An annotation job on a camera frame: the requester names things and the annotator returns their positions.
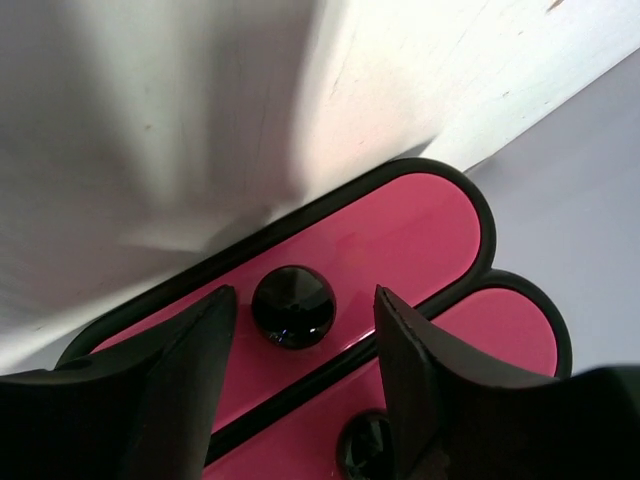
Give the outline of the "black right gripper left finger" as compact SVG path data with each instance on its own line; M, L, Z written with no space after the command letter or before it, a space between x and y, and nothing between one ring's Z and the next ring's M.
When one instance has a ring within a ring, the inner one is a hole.
M200 478L235 325L223 286L96 353L2 376L2 478Z

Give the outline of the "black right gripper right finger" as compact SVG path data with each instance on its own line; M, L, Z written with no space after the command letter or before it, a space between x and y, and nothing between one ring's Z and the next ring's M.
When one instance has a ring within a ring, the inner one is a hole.
M400 479L635 479L639 369L565 380L498 360L378 287L375 336Z

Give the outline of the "pink drawer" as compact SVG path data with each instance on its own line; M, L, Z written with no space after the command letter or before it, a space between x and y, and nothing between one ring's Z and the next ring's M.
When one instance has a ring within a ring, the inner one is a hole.
M216 408L214 427L220 429L370 334L377 285L417 304L461 277L476 259L479 244L478 215L458 186L434 174L403 175L98 347L164 322L221 285L233 286L238 318ZM315 270L335 294L332 328L303 350L270 343L251 318L255 287L285 265Z
M504 286L477 290L434 324L501 360L554 375L546 312ZM394 456L375 343L341 353L213 435L206 479L392 479Z

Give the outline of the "pink bottom drawer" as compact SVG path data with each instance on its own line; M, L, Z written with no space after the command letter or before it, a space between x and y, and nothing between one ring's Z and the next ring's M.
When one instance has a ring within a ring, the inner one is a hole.
M478 215L458 186L434 174L403 175L98 347L164 322L221 285L233 286L238 318L216 408L214 427L220 429L370 334L377 285L417 304L461 277L476 259L479 244ZM285 265L315 270L335 294L332 328L303 350L270 343L251 318L255 287Z

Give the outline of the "black drawer cabinet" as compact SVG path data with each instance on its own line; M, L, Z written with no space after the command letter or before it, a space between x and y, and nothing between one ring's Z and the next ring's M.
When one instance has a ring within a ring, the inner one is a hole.
M425 159L403 159L377 167L273 224L263 227L235 245L124 305L114 308L100 316L70 343L61 355L61 362L67 363L102 350L98 347L101 342L353 204L388 182L414 173L434 174L447 179L469 197L480 223L479 250L472 266L461 277L417 304L410 303L394 292L427 319L433 321L458 301L482 288L504 286L516 290L533 300L546 312L553 328L560 360L556 374L549 376L568 376L572 368L571 341L566 324L555 305L528 280L506 271L496 270L492 266L497 235L494 218L484 196L470 180L454 168ZM265 275L254 289L250 309L251 318L258 331L270 343L288 350L303 350L318 344L332 328L337 315L335 294L328 281L315 270L302 265L281 266ZM347 352L365 340L372 340L375 343L373 333L374 314L372 332L341 353ZM336 359L338 355L286 388L320 374L322 368L328 366L330 361ZM275 399L285 389L259 405ZM214 433L230 426L250 411L220 429L213 426L205 467L211 454L210 447Z

